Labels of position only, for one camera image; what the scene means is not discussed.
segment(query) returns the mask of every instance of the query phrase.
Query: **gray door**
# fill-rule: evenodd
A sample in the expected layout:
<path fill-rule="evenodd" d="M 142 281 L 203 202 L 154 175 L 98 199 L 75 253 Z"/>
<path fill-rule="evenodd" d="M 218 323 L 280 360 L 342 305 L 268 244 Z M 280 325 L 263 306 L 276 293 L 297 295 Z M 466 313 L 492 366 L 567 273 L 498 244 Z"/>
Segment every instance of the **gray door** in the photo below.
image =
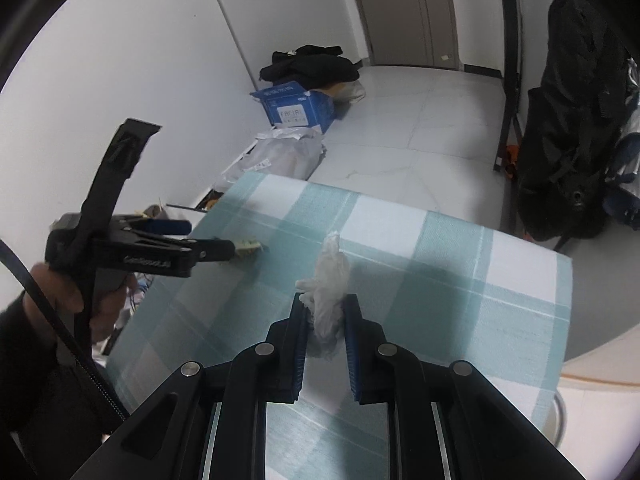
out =
<path fill-rule="evenodd" d="M 458 67 L 452 0 L 359 0 L 373 64 Z"/>

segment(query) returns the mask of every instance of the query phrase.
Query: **green and white tablecloth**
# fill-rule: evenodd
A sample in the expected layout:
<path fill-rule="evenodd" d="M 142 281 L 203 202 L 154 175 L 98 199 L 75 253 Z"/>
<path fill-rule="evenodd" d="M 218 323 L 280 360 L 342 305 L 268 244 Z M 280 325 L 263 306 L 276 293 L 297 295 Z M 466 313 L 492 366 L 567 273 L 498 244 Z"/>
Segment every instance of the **green and white tablecloth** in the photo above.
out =
<path fill-rule="evenodd" d="M 351 263 L 349 292 L 389 341 L 422 360 L 472 362 L 542 426 L 569 327 L 567 257 L 438 213 L 259 173 L 242 177 L 193 237 L 255 237 L 267 250 L 199 264 L 188 280 L 155 280 L 108 363 L 125 405 L 135 409 L 185 361 L 218 364 L 262 341 L 334 231 Z M 383 406 L 353 402 L 344 342 L 331 360 L 308 357 L 300 400 L 268 405 L 268 478 L 385 478 L 385 417 Z"/>

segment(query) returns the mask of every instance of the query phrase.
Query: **black garment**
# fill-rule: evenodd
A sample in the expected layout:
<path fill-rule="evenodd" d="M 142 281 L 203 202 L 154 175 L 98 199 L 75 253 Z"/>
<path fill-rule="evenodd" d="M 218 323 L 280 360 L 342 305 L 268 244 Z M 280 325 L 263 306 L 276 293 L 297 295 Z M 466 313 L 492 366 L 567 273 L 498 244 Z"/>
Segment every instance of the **black garment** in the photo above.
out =
<path fill-rule="evenodd" d="M 0 478 L 10 469 L 11 478 L 29 478 L 17 469 L 29 466 L 7 431 L 18 433 L 40 480 L 67 480 L 100 446 L 99 411 L 84 380 L 41 344 L 22 297 L 0 314 Z"/>
<path fill-rule="evenodd" d="M 271 65 L 260 70 L 260 79 L 274 85 L 296 81 L 306 90 L 356 81 L 360 77 L 358 69 L 340 54 L 339 46 L 315 45 L 302 46 L 294 55 L 274 52 Z"/>
<path fill-rule="evenodd" d="M 604 171 L 625 119 L 627 53 L 586 0 L 553 0 L 546 68 L 529 91 L 518 212 L 536 240 L 604 228 Z"/>

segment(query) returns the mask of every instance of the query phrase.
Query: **silver screw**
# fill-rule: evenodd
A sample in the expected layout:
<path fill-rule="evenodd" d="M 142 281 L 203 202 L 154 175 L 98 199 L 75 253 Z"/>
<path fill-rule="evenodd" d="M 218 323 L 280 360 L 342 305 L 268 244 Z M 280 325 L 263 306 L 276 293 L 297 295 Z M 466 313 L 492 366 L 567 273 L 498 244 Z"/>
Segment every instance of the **silver screw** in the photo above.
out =
<path fill-rule="evenodd" d="M 382 345 L 378 347 L 378 353 L 387 357 L 396 355 L 396 352 L 398 352 L 398 347 L 391 343 L 382 343 Z"/>
<path fill-rule="evenodd" d="M 180 373 L 185 377 L 191 377 L 192 375 L 197 374 L 199 371 L 200 365 L 198 363 L 194 363 L 193 361 L 189 361 L 188 363 L 185 363 L 180 367 Z"/>
<path fill-rule="evenodd" d="M 458 361 L 453 364 L 453 371 L 460 376 L 466 377 L 471 375 L 473 368 L 466 361 Z"/>
<path fill-rule="evenodd" d="M 260 343 L 255 347 L 255 353 L 258 355 L 269 355 L 275 350 L 271 343 Z"/>

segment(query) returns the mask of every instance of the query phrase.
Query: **white label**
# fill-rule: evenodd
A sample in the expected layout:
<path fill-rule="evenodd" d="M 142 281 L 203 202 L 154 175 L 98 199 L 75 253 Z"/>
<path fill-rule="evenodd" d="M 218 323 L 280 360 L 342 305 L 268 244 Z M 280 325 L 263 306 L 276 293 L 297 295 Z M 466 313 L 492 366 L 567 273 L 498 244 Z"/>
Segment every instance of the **white label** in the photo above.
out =
<path fill-rule="evenodd" d="M 246 170 L 243 170 L 243 171 L 245 173 L 247 171 L 260 171 L 260 170 L 263 170 L 264 168 L 268 168 L 270 165 L 271 165 L 271 161 L 268 158 L 265 158 L 262 162 L 258 162 L 258 164 L 256 164 L 255 166 L 247 168 Z"/>
<path fill-rule="evenodd" d="M 277 108 L 280 121 L 286 126 L 308 126 L 303 105 L 281 106 Z"/>

